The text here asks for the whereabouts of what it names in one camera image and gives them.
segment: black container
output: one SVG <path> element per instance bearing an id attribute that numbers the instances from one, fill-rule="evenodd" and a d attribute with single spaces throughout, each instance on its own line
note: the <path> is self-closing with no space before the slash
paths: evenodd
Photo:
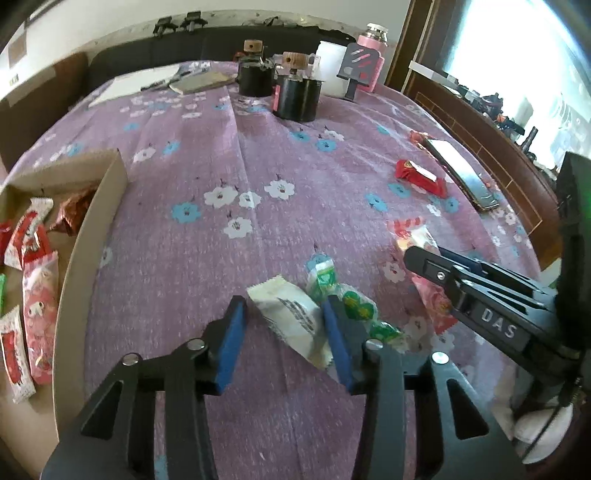
<path id="1" fill-rule="evenodd" d="M 273 113 L 285 120 L 311 122 L 316 118 L 321 86 L 319 80 L 280 76 L 277 79 Z"/>
<path id="2" fill-rule="evenodd" d="M 272 62 L 244 62 L 240 65 L 240 95 L 247 97 L 268 97 L 273 95 Z"/>

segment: wooden cabinet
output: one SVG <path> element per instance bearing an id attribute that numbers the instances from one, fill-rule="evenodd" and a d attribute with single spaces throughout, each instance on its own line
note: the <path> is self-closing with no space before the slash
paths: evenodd
<path id="1" fill-rule="evenodd" d="M 431 113 L 496 180 L 519 216 L 540 268 L 561 254 L 556 195 L 550 184 L 492 121 L 436 82 L 411 72 L 403 92 Z"/>

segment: black headboard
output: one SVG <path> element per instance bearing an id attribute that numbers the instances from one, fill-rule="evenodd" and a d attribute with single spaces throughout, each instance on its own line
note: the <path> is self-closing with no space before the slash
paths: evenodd
<path id="1" fill-rule="evenodd" d="M 340 45 L 355 41 L 341 31 L 319 27 L 270 25 L 200 28 L 193 33 L 177 31 L 161 38 L 144 38 L 101 51 L 88 68 L 86 93 L 117 75 L 136 70 L 189 60 L 232 61 L 249 38 L 262 40 L 268 56 L 284 51 L 314 53 L 321 40 Z"/>

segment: paper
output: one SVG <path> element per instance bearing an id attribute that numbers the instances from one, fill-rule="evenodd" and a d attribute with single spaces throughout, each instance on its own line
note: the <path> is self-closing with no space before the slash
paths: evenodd
<path id="1" fill-rule="evenodd" d="M 167 80 L 177 72 L 178 63 L 175 63 L 165 67 L 140 70 L 138 72 L 127 73 L 126 75 L 115 77 L 109 87 L 93 100 L 89 104 L 89 107 L 114 98 L 139 93 L 142 87 L 151 85 L 154 82 L 160 82 L 161 80 Z"/>

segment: wooden lid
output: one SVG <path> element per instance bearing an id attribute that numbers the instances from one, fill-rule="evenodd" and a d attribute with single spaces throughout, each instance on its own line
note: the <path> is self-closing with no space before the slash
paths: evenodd
<path id="1" fill-rule="evenodd" d="M 295 51 L 285 51 L 283 52 L 282 65 L 286 69 L 304 70 L 308 66 L 308 55 Z"/>
<path id="2" fill-rule="evenodd" d="M 244 51 L 259 53 L 262 51 L 262 40 L 245 40 Z"/>

